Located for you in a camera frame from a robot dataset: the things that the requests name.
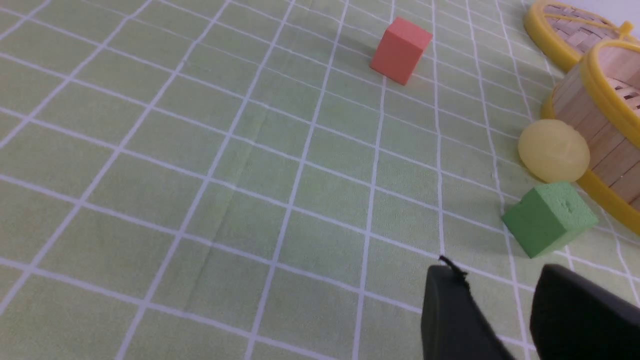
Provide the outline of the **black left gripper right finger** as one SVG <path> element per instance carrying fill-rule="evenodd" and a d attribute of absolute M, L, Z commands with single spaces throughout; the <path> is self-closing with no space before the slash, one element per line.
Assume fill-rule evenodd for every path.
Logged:
<path fill-rule="evenodd" d="M 640 310 L 559 264 L 535 285 L 530 333 L 542 360 L 637 360 Z"/>

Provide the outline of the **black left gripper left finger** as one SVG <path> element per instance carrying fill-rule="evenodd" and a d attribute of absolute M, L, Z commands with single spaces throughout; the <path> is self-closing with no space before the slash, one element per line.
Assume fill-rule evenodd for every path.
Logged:
<path fill-rule="evenodd" d="M 446 256 L 425 280 L 421 336 L 425 360 L 513 360 L 473 299 L 467 272 Z"/>

